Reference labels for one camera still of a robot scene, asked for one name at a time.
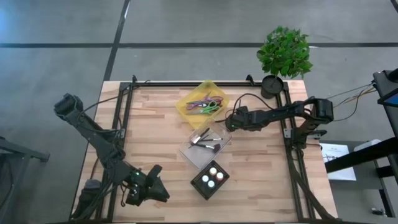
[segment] yellow plastic bin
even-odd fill
[[[219,104],[220,109],[212,114],[189,114],[193,111],[198,111],[203,108],[197,106],[192,110],[187,109],[187,103],[193,101],[201,101],[205,99],[205,96],[220,96],[223,98],[221,103]],[[228,106],[229,99],[226,94],[218,88],[211,80],[206,80],[202,84],[198,85],[194,90],[192,90],[187,96],[184,96],[180,101],[175,105],[180,112],[180,114],[194,127],[195,129],[203,124],[208,118],[214,119],[224,108]]]

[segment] concrete floor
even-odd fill
[[[112,43],[123,2],[3,0],[0,43]],[[277,25],[300,28],[309,42],[397,42],[397,22],[390,0],[135,0],[121,42],[262,42]],[[261,79],[256,50],[119,49],[111,80],[130,80],[133,74],[140,80],[242,80],[247,74]],[[66,92],[85,105],[96,102],[110,51],[0,48],[0,135],[51,153],[46,164],[31,162],[13,223],[68,218],[87,142],[54,115],[53,104]],[[396,55],[394,47],[311,49],[314,67],[304,78],[308,94],[327,97],[365,85],[373,72],[397,68]],[[350,119],[322,127],[328,130],[324,139],[393,136],[377,99],[376,93],[364,96]],[[338,108],[336,118],[353,108]],[[397,198],[396,184],[389,187]],[[333,189],[333,195],[344,220],[396,222],[366,211],[381,204],[375,192]]]

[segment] paper sheet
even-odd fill
[[[321,143],[323,161],[328,162],[333,159],[339,158],[340,156],[347,155],[349,153],[348,147],[345,145],[337,144],[325,144]],[[331,172],[328,174],[329,180],[356,180],[355,172],[352,167]]]

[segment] clear plastic container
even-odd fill
[[[205,96],[209,94],[209,97],[212,96],[221,96],[223,100],[221,101],[221,108],[212,114],[195,114],[191,115],[189,112],[193,110],[187,109],[187,103],[192,101],[201,101],[205,98]],[[187,96],[184,96],[180,101],[177,102],[175,107],[178,109],[180,114],[192,125],[193,128],[199,127],[203,124],[208,118],[214,118],[218,115],[224,108],[228,106],[229,98],[227,95],[216,86],[211,80],[206,80],[200,85],[198,85],[194,90],[192,90]]]
[[[197,144],[210,146],[214,149],[192,144],[192,142],[197,141],[201,135],[202,137]],[[221,152],[230,140],[231,134],[224,127],[216,123],[213,119],[208,119],[190,135],[186,142],[181,144],[180,152],[184,158],[190,161],[199,170],[202,170]]]

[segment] butcher block tabletop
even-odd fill
[[[292,101],[306,100],[307,92],[301,80],[287,81]],[[118,95],[120,82],[104,82],[99,100]],[[220,87],[229,97],[229,105],[216,119],[225,119],[225,112],[233,108],[235,100],[244,93],[260,94],[259,87]],[[290,175],[280,122],[273,122],[262,131],[232,132],[232,139],[215,161],[230,178],[210,198],[205,200],[190,184],[199,171],[180,155],[180,145],[193,132],[175,108],[176,102],[194,87],[140,87],[133,92],[126,132],[126,162],[142,168],[144,173],[159,164],[160,177],[170,194],[167,203],[147,200],[141,206],[121,206],[122,191],[118,188],[114,206],[114,222],[296,222]],[[276,100],[266,100],[276,108]],[[93,102],[83,102],[85,106]],[[252,96],[242,98],[241,105],[249,110],[269,110]],[[95,121],[110,129],[116,99],[98,105]],[[297,118],[297,126],[303,123]],[[310,189],[326,210],[337,217],[335,203],[323,163],[318,141],[304,150]],[[74,207],[96,160],[96,152],[89,145],[80,176]],[[103,169],[98,163],[94,179],[101,180]],[[306,217],[303,193],[300,198]],[[103,216],[108,211],[108,198]]]

